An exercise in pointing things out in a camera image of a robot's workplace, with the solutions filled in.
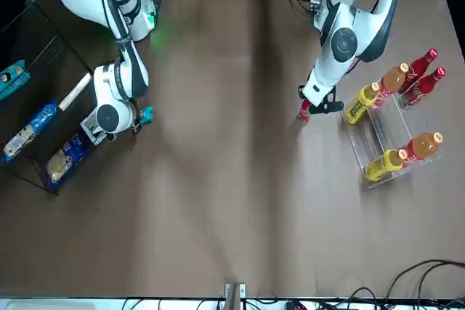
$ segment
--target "red bottle cap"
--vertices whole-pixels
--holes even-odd
[[[439,67],[433,73],[433,78],[436,80],[440,80],[445,76],[445,69],[443,67]]]
[[[437,50],[436,49],[430,49],[428,51],[428,55],[434,60],[437,57]]]

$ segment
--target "snack package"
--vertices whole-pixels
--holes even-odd
[[[25,61],[19,60],[0,72],[0,100],[7,98],[18,90],[30,78],[25,71]]]
[[[57,114],[57,103],[45,105],[32,120],[10,139],[3,149],[5,162],[11,161],[27,143],[31,142],[44,126]]]
[[[46,165],[44,177],[47,186],[56,189],[72,172],[77,164],[86,157],[88,147],[80,134],[75,134],[58,150]]]

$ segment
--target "robotic arm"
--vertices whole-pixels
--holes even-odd
[[[136,98],[148,89],[148,74],[133,39],[143,39],[155,27],[157,7],[153,0],[62,0],[75,15],[112,30],[122,62],[99,66],[94,71],[97,122],[111,134],[134,127],[138,120]]]
[[[356,57],[373,61],[387,45],[397,0],[379,0],[374,13],[356,8],[353,2],[310,0],[322,50],[302,93],[315,106],[333,90]]]

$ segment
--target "black wire rack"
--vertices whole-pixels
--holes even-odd
[[[57,75],[62,70],[64,62],[73,61],[72,71],[66,71],[66,75],[69,76],[67,80],[70,83],[76,84],[86,73],[93,74],[93,70],[66,40],[36,0],[23,1],[23,9],[12,16],[12,19],[0,30],[2,45],[8,44],[8,52],[2,55],[2,65],[11,65],[18,60],[25,60],[25,71],[30,74],[30,79],[24,86],[0,100],[2,151],[4,145],[27,124],[41,107],[52,100],[59,103],[60,99],[65,96],[62,91],[56,91],[50,81],[51,76]],[[88,114],[93,109],[82,105],[85,99],[91,101],[94,99],[91,86],[87,86],[65,112],[58,109],[57,114],[41,132],[11,161],[0,160],[0,170],[46,192],[57,194],[58,191],[49,187],[44,180],[44,164],[76,132],[76,129],[67,130],[65,133],[68,135],[63,136],[67,138],[62,137],[63,141],[60,144],[50,142],[49,135],[50,132],[59,129],[65,119],[74,120],[79,126],[82,115]],[[25,164],[33,171],[24,171]]]

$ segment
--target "acrylic stand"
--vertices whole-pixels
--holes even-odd
[[[412,138],[423,132],[437,131],[425,117],[421,105],[404,110],[399,107],[398,99],[399,95],[394,94],[387,98],[382,107],[378,109],[368,108],[355,125],[345,122],[344,112],[342,112],[342,118],[346,123],[355,156],[362,173],[368,163],[382,156],[386,150],[403,147]],[[374,182],[365,179],[365,182],[369,188],[376,187],[420,166],[439,160],[444,155],[444,150],[440,147],[433,156],[425,160],[415,162],[400,171],[387,174],[379,181]]]

